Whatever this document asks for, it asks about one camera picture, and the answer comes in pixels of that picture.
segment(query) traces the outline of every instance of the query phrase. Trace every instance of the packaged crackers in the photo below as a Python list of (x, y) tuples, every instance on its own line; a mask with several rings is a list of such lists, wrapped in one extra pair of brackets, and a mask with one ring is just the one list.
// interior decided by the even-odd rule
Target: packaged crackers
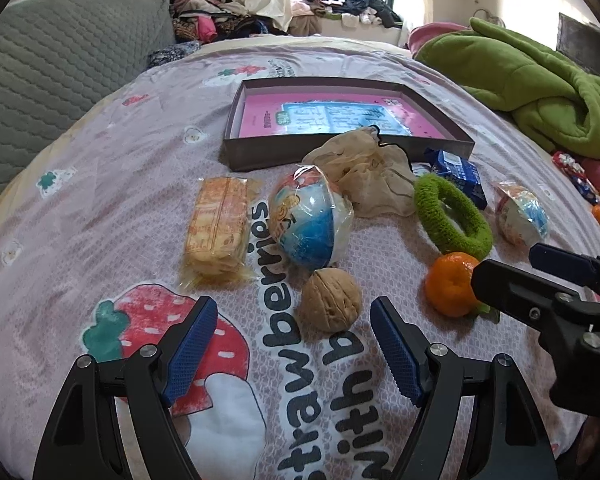
[(257, 184), (246, 178), (203, 181), (187, 231), (182, 286), (250, 275), (244, 256), (249, 241), (248, 205), (256, 193)]

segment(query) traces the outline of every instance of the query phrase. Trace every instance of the green blanket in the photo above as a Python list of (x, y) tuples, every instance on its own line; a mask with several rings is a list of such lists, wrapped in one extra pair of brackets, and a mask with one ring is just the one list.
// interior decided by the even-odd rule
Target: green blanket
[(428, 41), (416, 60), (442, 72), (492, 110), (511, 112), (548, 152), (600, 159), (600, 77), (567, 57), (478, 18), (472, 30)]

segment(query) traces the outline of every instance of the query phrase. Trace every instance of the strawberry print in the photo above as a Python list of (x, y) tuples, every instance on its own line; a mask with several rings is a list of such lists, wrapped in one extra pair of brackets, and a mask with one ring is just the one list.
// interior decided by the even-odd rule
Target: strawberry print
[(140, 101), (144, 101), (145, 99), (147, 99), (149, 97), (149, 94), (144, 94), (144, 95), (133, 95), (131, 96), (129, 99), (126, 99), (122, 105), (123, 106), (129, 106), (135, 103), (139, 103)]
[[(156, 344), (168, 327), (180, 323), (196, 304), (161, 285), (138, 285), (116, 301), (101, 302), (96, 325), (87, 329), (82, 341), (97, 361), (127, 358), (142, 345)], [(218, 315), (218, 325), (202, 357), (189, 391), (171, 408), (171, 414), (186, 415), (213, 405), (206, 378), (228, 374), (246, 380), (249, 347), (240, 332)]]
[(235, 73), (253, 75), (255, 73), (258, 73), (260, 70), (266, 70), (266, 69), (267, 68), (265, 66), (247, 65), (247, 66), (241, 66), (240, 68), (236, 68)]

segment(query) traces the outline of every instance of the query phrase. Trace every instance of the green hair tie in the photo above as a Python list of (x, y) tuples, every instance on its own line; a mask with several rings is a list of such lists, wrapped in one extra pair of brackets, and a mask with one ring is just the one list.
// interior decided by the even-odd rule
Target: green hair tie
[[(451, 182), (433, 173), (421, 176), (414, 188), (418, 218), (442, 254), (459, 251), (478, 260), (489, 254), (493, 245), (491, 229), (469, 197)], [(451, 209), (463, 233), (451, 223), (440, 202)]]

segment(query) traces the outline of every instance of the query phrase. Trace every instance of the plastic bag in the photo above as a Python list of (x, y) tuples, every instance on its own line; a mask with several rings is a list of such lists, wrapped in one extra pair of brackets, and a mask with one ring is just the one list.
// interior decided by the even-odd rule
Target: plastic bag
[(357, 216), (383, 213), (409, 216), (415, 211), (406, 153), (394, 144), (379, 146), (378, 127), (363, 126), (325, 142), (302, 160), (315, 164), (351, 200)]
[(505, 239), (522, 247), (544, 240), (549, 233), (549, 219), (538, 198), (513, 180), (495, 185), (504, 194), (496, 208), (496, 222)]
[(244, 264), (249, 243), (247, 209), (259, 183), (222, 176), (203, 180), (185, 241), (180, 287), (253, 276)]
[(282, 178), (269, 211), (269, 232), (295, 263), (315, 270), (344, 256), (353, 208), (318, 167), (299, 166)]

